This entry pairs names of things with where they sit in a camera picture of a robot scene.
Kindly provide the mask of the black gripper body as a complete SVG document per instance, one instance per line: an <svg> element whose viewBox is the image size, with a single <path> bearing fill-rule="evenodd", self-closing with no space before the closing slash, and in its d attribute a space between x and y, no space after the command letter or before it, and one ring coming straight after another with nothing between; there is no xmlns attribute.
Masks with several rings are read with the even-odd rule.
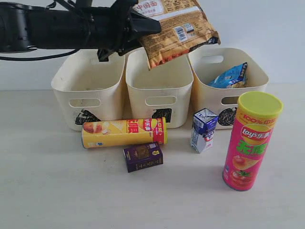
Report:
<svg viewBox="0 0 305 229"><path fill-rule="evenodd" d="M137 0L116 0L110 7L92 7L91 0L81 3L92 26L89 46L98 49L100 62L107 62L115 52L123 56L141 47L137 32L132 30L132 16L137 14L132 8Z"/></svg>

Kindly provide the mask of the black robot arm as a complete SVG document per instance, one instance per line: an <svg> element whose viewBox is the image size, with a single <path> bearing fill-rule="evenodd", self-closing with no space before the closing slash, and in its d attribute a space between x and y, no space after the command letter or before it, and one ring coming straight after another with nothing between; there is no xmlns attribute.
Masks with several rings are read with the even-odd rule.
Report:
<svg viewBox="0 0 305 229"><path fill-rule="evenodd" d="M14 61L13 53L37 49L63 50L63 56L96 49L99 61L140 48L140 39L158 34L157 20L138 13L135 0L117 0L110 7L94 7L90 0L55 0L46 7L21 3L0 4L0 53Z"/></svg>

